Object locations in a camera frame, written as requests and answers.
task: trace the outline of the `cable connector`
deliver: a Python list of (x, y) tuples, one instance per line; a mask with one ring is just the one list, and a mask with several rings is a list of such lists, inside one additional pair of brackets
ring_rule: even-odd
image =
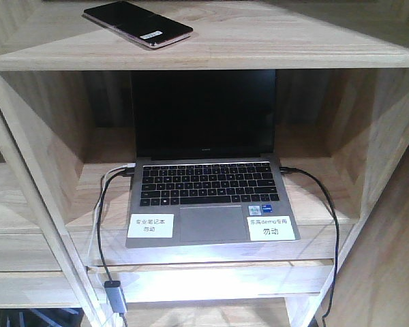
[(123, 289), (120, 281), (105, 281), (104, 290), (108, 296), (110, 307), (114, 313), (121, 315), (127, 312)]

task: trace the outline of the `laptop sticker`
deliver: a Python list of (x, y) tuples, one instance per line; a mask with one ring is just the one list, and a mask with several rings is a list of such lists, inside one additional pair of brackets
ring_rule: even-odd
[(270, 204), (263, 204), (262, 205), (262, 211), (264, 213), (272, 213), (273, 212), (273, 207)]
[(250, 240), (295, 240), (289, 216), (247, 217)]
[(134, 213), (130, 217), (127, 237), (172, 238), (174, 218), (172, 214)]
[(248, 206), (250, 216), (261, 216), (260, 206)]

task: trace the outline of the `touchpad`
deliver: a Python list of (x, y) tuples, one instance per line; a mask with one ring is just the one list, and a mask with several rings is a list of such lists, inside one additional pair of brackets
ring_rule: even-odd
[(180, 239), (183, 242), (247, 240), (240, 206), (181, 208), (180, 215)]

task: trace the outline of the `white cable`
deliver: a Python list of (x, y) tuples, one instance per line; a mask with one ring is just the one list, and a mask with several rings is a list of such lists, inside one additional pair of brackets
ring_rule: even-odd
[(106, 188), (106, 183), (108, 180), (108, 176), (109, 174), (112, 174), (113, 172), (116, 172), (117, 170), (121, 170), (121, 169), (126, 169), (126, 168), (135, 168), (136, 164), (134, 162), (132, 163), (127, 163), (125, 165), (119, 166), (119, 167), (115, 167), (109, 171), (107, 171), (104, 175), (103, 175), (103, 182), (102, 182), (102, 191), (100, 192), (100, 196), (97, 200), (97, 204), (94, 207), (94, 214), (93, 214), (93, 229), (91, 231), (91, 236), (89, 238), (89, 246), (88, 246), (88, 253), (87, 253), (87, 264), (89, 264), (90, 261), (90, 255), (91, 255), (91, 248), (93, 246), (93, 241), (94, 241), (94, 234), (95, 234), (95, 229), (97, 228), (97, 218), (99, 215), (99, 211), (100, 211), (100, 201), (102, 200), (102, 194), (104, 192), (104, 189)]

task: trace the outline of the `black cable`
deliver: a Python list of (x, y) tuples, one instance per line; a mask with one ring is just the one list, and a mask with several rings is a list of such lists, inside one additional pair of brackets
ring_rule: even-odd
[(103, 255), (103, 250), (102, 250), (102, 238), (100, 236), (100, 228), (101, 228), (101, 224), (102, 224), (102, 211), (103, 211), (103, 202), (104, 202), (104, 197), (106, 195), (106, 191), (108, 190), (109, 184), (111, 182), (112, 179), (114, 179), (117, 176), (120, 176), (122, 174), (124, 174), (125, 170), (120, 170), (119, 172), (116, 172), (115, 174), (113, 174), (107, 181), (106, 181), (106, 185), (102, 191), (102, 194), (100, 196), (100, 205), (99, 205), (99, 211), (98, 211), (98, 216), (97, 216), (97, 243), (98, 243), (98, 251), (100, 253), (100, 258), (102, 259), (102, 264), (104, 267), (104, 270), (106, 271), (106, 274), (108, 275), (109, 281), (112, 282), (112, 277), (110, 276), (110, 272), (108, 269), (108, 266), (106, 265), (106, 261), (104, 259), (104, 255)]
[(327, 307), (326, 313), (321, 317), (322, 325), (324, 327), (326, 327), (325, 319), (330, 314), (330, 311), (331, 311), (331, 308), (332, 308), (333, 293), (335, 291), (336, 276), (337, 276), (337, 273), (338, 273), (339, 223), (338, 223), (338, 218), (336, 217), (335, 205), (333, 204), (332, 197), (330, 196), (330, 194), (327, 191), (326, 187), (320, 182), (320, 180), (318, 180), (315, 176), (311, 175), (309, 172), (306, 172), (306, 171), (304, 171), (302, 169), (289, 168), (289, 167), (280, 167), (280, 172), (283, 175), (292, 174), (293, 172), (298, 172), (298, 173), (304, 174), (304, 175), (312, 178), (318, 184), (318, 186), (321, 188), (322, 192), (324, 193), (324, 196), (326, 197), (327, 202), (329, 203), (332, 218), (333, 218), (333, 220), (335, 222), (335, 227), (336, 227), (335, 268), (333, 270), (333, 280), (332, 280), (332, 283), (331, 283), (331, 286), (330, 286), (329, 306)]

